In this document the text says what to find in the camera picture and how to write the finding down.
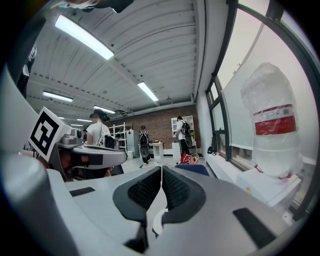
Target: white wall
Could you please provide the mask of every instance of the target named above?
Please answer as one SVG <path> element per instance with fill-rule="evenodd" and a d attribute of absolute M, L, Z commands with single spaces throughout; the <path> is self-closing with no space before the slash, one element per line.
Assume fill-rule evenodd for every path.
<path fill-rule="evenodd" d="M 205 90 L 211 80 L 224 39 L 229 6 L 221 0 L 205 0 L 205 49 L 198 91 L 194 92 L 201 134 L 202 155 L 206 159 L 212 142 L 212 127 Z"/>
<path fill-rule="evenodd" d="M 202 155 L 207 160 L 207 151 L 212 142 L 212 127 L 210 119 L 210 110 L 206 93 L 200 92 L 196 99 L 196 108 L 198 112 L 199 129 L 201 134 Z"/>
<path fill-rule="evenodd" d="M 214 71 L 224 39 L 229 6 L 226 1 L 205 0 L 205 47 L 201 78 L 198 91 L 194 92 L 194 98 L 198 93 L 204 92 L 209 85 L 211 73 Z"/>

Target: white blind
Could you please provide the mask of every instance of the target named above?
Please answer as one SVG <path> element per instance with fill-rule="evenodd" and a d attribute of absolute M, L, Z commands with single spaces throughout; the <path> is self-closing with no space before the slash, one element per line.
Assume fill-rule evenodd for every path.
<path fill-rule="evenodd" d="M 240 90 L 244 81 L 265 62 L 277 66 L 289 80 L 296 101 L 301 153 L 305 158 L 317 159 L 318 116 L 309 81 L 292 51 L 267 26 L 263 26 L 252 52 L 223 91 L 230 119 L 231 145 L 244 149 L 253 146 L 254 129 L 249 112 L 243 106 Z"/>

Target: man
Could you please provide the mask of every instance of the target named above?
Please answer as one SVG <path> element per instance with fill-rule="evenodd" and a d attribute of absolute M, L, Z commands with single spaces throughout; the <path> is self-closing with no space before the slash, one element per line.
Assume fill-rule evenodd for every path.
<path fill-rule="evenodd" d="M 185 140 L 185 135 L 182 133 L 182 126 L 184 125 L 184 123 L 186 123 L 186 121 L 184 121 L 181 116 L 178 116 L 176 118 L 176 120 L 177 120 L 177 122 L 176 122 L 176 129 L 177 129 L 176 136 L 179 139 L 180 153 L 182 156 L 184 153 L 189 154 L 189 147 L 188 147 L 187 142 Z"/>

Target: brick wall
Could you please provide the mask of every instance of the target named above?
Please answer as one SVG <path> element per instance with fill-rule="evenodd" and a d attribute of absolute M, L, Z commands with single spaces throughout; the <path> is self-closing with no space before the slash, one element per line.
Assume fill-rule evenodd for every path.
<path fill-rule="evenodd" d="M 151 141 L 160 140 L 161 142 L 163 142 L 164 149 L 171 149 L 173 142 L 171 118 L 176 118 L 178 116 L 193 116 L 196 147 L 201 148 L 199 120 L 197 109 L 194 105 L 129 116 L 126 118 L 110 121 L 106 123 L 106 125 L 111 128 L 113 125 L 118 126 L 126 122 L 128 124 L 132 124 L 133 128 L 137 131 L 140 131 L 141 126 L 145 125 L 145 128 L 149 133 L 149 139 Z"/>

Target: black backpack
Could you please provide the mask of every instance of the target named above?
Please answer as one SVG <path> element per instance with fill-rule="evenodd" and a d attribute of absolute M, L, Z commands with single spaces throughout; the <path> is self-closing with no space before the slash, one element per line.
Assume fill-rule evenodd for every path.
<path fill-rule="evenodd" d="M 109 135 L 104 136 L 104 147 L 109 149 L 114 149 L 116 140 Z"/>
<path fill-rule="evenodd" d="M 191 133 L 190 125 L 186 121 L 183 122 L 181 132 L 183 135 L 190 135 Z"/>

